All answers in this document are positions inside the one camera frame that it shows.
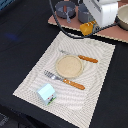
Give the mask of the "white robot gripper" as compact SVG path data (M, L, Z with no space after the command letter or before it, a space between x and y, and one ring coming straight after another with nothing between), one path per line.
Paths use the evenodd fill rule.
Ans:
M118 10L118 0L83 0L83 3L100 27L114 23Z

